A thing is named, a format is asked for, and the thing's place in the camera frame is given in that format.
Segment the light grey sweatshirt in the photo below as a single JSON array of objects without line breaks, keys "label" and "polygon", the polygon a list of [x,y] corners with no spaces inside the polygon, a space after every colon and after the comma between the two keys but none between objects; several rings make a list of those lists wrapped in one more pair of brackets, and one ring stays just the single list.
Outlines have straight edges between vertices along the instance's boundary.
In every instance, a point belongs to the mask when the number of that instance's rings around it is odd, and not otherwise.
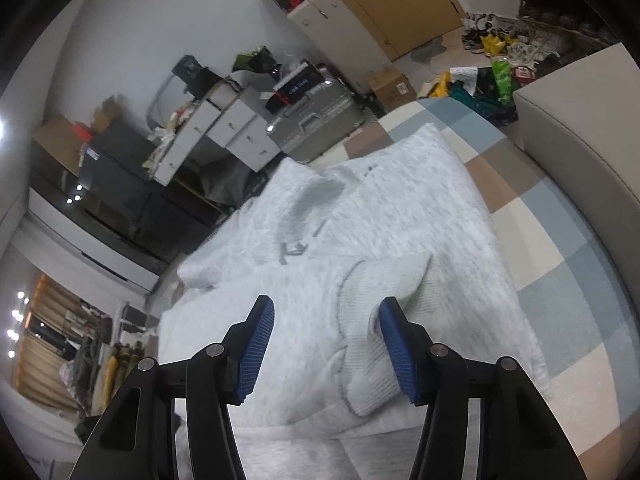
[{"label": "light grey sweatshirt", "polygon": [[162,362],[220,341],[262,295],[274,327],[255,390],[232,408],[251,479],[405,479],[424,409],[400,392],[383,299],[465,358],[550,377],[487,207],[437,129],[314,170],[285,160],[180,266]]}]

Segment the checkered bed sheet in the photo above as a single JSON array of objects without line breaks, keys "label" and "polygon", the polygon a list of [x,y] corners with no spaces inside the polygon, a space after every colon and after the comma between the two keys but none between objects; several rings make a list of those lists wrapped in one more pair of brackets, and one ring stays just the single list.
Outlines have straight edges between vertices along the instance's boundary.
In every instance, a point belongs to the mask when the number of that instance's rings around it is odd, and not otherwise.
[{"label": "checkered bed sheet", "polygon": [[551,407],[590,479],[615,479],[639,447],[639,331],[614,262],[578,208],[533,159],[453,99],[412,102],[312,162],[382,150],[431,124],[491,214],[521,305],[541,343]]}]

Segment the black refrigerator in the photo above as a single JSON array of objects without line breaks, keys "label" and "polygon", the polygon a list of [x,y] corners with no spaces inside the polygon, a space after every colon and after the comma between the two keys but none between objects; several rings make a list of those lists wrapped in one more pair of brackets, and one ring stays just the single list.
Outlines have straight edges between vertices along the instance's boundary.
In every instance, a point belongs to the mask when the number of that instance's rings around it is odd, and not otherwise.
[{"label": "black refrigerator", "polygon": [[220,212],[179,183],[163,186],[153,180],[143,163],[154,148],[117,118],[85,148],[79,184],[124,217],[127,240],[168,262],[198,248]]}]

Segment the white dressing desk with drawers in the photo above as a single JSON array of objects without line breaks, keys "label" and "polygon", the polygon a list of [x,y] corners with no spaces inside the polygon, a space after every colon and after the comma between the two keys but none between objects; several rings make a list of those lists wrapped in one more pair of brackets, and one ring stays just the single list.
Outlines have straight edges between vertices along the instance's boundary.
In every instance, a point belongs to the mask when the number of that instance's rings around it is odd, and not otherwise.
[{"label": "white dressing desk with drawers", "polygon": [[183,123],[166,130],[160,146],[143,167],[157,183],[166,186],[203,139],[239,159],[255,172],[276,158],[280,148],[267,132],[271,114],[260,92],[242,88],[226,78],[217,82],[201,101],[176,113]]}]

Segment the silver aluminium suitcase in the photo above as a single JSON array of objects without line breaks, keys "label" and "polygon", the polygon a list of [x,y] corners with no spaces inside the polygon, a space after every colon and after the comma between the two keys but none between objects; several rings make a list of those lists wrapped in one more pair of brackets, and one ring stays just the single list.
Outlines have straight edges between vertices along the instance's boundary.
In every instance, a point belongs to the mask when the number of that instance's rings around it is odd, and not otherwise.
[{"label": "silver aluminium suitcase", "polygon": [[328,70],[323,81],[295,104],[282,108],[267,125],[266,133],[278,148],[296,162],[312,162],[353,131],[366,118],[352,92]]}]

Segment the black box on suitcase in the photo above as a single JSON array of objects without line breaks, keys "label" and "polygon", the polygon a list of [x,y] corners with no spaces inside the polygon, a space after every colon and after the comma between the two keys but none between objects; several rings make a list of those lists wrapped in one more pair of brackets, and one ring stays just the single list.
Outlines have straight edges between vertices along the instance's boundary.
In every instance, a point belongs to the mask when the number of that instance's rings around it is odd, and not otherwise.
[{"label": "black box on suitcase", "polygon": [[310,89],[324,81],[324,76],[314,64],[303,62],[292,73],[281,79],[267,100],[266,110],[277,114],[283,107],[297,103]]}]

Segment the grey bed footboard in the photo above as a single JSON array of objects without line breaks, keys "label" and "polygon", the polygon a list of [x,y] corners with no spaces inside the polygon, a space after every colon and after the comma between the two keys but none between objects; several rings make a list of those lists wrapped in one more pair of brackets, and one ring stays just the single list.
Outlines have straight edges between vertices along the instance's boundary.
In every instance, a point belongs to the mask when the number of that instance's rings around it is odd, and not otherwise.
[{"label": "grey bed footboard", "polygon": [[514,93],[524,150],[586,217],[639,300],[639,67],[622,44]]}]

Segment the dark flower bouquet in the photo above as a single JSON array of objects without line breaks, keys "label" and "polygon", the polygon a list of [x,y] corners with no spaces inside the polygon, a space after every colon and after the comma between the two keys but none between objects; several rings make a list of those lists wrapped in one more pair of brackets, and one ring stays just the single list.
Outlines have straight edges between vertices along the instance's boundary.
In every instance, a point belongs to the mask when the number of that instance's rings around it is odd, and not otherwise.
[{"label": "dark flower bouquet", "polygon": [[251,72],[258,75],[268,75],[274,81],[279,81],[281,64],[276,61],[267,47],[262,46],[252,52],[238,54],[231,71],[232,73]]}]

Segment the white small cabinet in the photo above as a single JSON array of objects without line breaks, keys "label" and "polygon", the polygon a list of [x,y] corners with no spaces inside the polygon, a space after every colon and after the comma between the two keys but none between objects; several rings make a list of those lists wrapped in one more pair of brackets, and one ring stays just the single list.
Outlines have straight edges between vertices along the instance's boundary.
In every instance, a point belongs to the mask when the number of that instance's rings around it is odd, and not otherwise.
[{"label": "white small cabinet", "polygon": [[388,56],[342,0],[305,0],[288,19],[360,96],[370,93],[370,79],[390,66]]}]

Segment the wooden shoe rack with shoes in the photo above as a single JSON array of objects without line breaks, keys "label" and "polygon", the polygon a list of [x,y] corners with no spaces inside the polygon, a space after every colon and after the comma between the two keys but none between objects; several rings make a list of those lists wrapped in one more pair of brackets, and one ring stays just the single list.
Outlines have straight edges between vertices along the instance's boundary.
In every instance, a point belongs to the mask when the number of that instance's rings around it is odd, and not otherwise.
[{"label": "wooden shoe rack with shoes", "polygon": [[620,42],[586,0],[520,0],[518,18],[557,32],[565,30],[584,49],[600,50]]}]

